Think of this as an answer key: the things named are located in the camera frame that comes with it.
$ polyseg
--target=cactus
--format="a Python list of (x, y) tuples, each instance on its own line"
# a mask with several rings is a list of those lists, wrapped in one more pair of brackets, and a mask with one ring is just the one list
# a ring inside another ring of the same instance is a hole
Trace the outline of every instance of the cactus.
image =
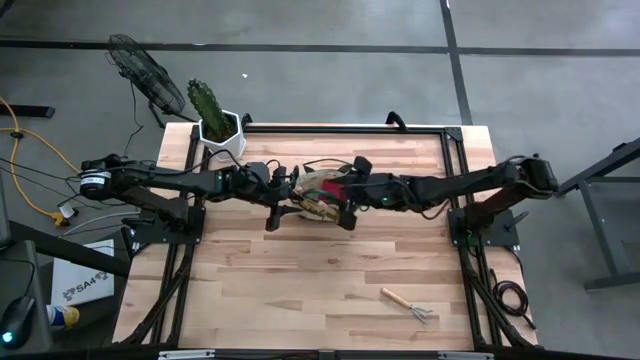
[(221, 143), (235, 135), (236, 123), (225, 116), (205, 82), (189, 80), (188, 94), (191, 104), (202, 118), (203, 133), (207, 140)]

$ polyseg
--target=red object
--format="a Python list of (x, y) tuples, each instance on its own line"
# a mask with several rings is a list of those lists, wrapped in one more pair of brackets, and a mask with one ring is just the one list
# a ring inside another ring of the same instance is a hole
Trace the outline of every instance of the red object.
[[(334, 182), (331, 182), (330, 180), (323, 180), (322, 190), (331, 193), (340, 201), (347, 200), (347, 196), (342, 192), (342, 184), (336, 184)], [(326, 199), (324, 199), (324, 196), (320, 196), (319, 199), (322, 201), (326, 201)]]

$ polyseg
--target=wooden table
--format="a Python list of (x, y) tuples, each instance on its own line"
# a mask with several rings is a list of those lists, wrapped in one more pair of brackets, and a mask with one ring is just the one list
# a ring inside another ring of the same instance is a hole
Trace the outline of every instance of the wooden table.
[[(184, 168), (191, 126), (167, 124), (159, 166)], [(487, 127), (465, 126), (462, 132), (471, 171), (495, 164)], [(451, 149), (455, 159), (455, 148)], [(291, 169), (324, 157), (352, 161), (356, 155), (367, 157), (374, 172), (445, 175), (440, 140), (429, 135), (247, 134), (242, 161), (276, 158)], [(210, 168), (220, 166), (212, 163)], [(205, 234), (194, 257), (180, 347), (473, 347), (460, 261), (450, 244), (446, 216), (426, 221), (414, 213), (370, 210), (359, 213), (356, 230), (349, 232), (288, 215), (279, 230), (268, 233), (266, 208), (237, 200), (206, 206)], [(114, 341), (129, 335), (156, 301), (167, 248), (151, 245), (133, 260)], [(507, 251), (487, 248), (487, 260), (499, 279), (524, 285)], [(423, 325), (381, 296), (382, 287), (433, 310), (429, 323)], [(486, 312), (477, 302), (483, 334), (489, 339)], [(165, 335), (172, 308), (170, 303)], [(536, 342), (522, 318), (510, 320), (526, 339)]]

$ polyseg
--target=electric fan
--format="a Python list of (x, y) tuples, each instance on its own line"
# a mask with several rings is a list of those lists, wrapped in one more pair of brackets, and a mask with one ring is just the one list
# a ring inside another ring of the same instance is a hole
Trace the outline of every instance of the electric fan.
[(149, 110), (161, 128), (164, 128), (164, 123), (160, 121), (154, 105), (166, 115), (196, 122), (180, 114), (185, 105), (180, 90), (171, 81), (167, 71), (132, 38), (124, 34), (109, 36), (109, 55), (120, 75), (131, 81), (149, 99)]

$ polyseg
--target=hexagonal white pot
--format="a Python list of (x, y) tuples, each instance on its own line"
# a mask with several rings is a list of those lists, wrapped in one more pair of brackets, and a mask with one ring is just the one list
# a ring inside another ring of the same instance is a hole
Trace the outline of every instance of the hexagonal white pot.
[[(227, 139), (227, 141), (222, 143), (213, 142), (211, 140), (207, 140), (202, 134), (202, 119), (198, 122), (198, 128), (200, 130), (200, 141), (204, 143), (209, 151), (216, 152), (220, 149), (227, 149), (236, 159), (240, 159), (242, 157), (242, 153), (244, 152), (244, 148), (247, 146), (247, 140), (244, 138), (244, 133), (242, 132), (242, 124), (240, 123), (240, 117), (238, 114), (232, 113), (230, 111), (222, 110), (222, 112), (227, 115), (228, 118), (233, 118), (236, 122), (236, 129), (238, 131), (235, 135)], [(226, 152), (220, 153), (215, 156), (219, 161), (230, 161), (231, 157)]]

